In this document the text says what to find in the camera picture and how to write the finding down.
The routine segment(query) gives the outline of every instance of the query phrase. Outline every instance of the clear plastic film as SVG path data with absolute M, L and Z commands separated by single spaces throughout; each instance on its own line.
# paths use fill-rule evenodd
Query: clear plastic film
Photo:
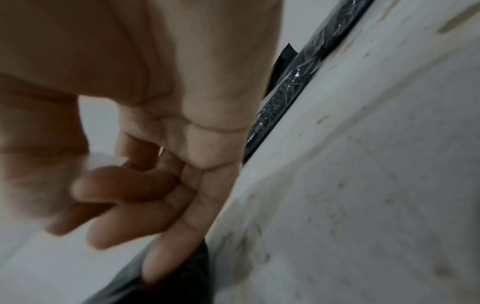
M 264 106 L 257 114 L 248 136 L 244 163 L 302 92 L 320 62 L 342 42 L 373 1 L 341 0 L 317 28 L 262 102 Z

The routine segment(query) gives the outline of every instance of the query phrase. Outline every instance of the palm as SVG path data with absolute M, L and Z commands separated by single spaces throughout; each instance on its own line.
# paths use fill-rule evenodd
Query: palm
M 11 126 L 20 120 L 7 119 L 17 114 L 15 106 L 3 102 L 0 128 L 16 138 L 3 150 L 29 151 L 14 153 L 17 164 L 33 159 L 26 175 L 40 172 L 47 158 L 65 163 L 58 156 L 72 151 L 69 168 L 82 162 L 87 148 L 77 95 L 109 97 L 119 104 L 116 150 L 129 159 L 127 166 L 99 169 L 77 180 L 73 195 L 86 203 L 64 212 L 51 231 L 66 233 L 101 215 L 89 239 L 102 248 L 167 231 L 147 259 L 147 280 L 164 276 L 187 258 L 235 182 L 272 62 L 279 3 L 6 2 L 0 13 L 10 24 L 0 29 L 3 82 L 20 80 L 20 89 L 8 92 L 10 98 L 37 112 L 20 132 Z M 31 106 L 36 103 L 47 106 Z M 25 135 L 34 129 L 50 139 Z M 39 145 L 44 154 L 36 154 Z M 160 147 L 166 152 L 157 162 Z M 7 157 L 11 154 L 4 153 L 2 160 Z M 12 185 L 14 169 L 3 170 L 4 185 Z M 68 179 L 56 177 L 62 189 L 75 178 L 72 172 L 80 171 L 70 170 Z M 50 171 L 36 177 L 49 178 Z M 15 181 L 21 191 L 35 191 L 32 181 Z M 54 189 L 49 193 L 49 199 L 65 200 L 64 191 L 62 197 Z M 111 202 L 117 203 L 112 209 Z

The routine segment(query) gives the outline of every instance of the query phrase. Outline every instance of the skin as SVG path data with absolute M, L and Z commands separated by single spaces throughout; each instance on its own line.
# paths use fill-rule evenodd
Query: skin
M 155 283 L 200 244 L 237 178 L 276 49 L 281 0 L 16 0 L 0 9 L 2 213 L 106 249 L 163 232 Z M 91 160 L 78 95 L 118 104 Z

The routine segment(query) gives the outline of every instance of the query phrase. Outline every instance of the white surface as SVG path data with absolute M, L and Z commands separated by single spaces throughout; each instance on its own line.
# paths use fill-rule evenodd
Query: white surface
M 208 236 L 216 303 L 479 303 L 480 15 L 438 33 L 474 3 L 375 1 L 243 169 Z M 106 107 L 82 110 L 109 152 Z M 84 233 L 36 237 L 0 302 L 78 303 L 147 242 Z

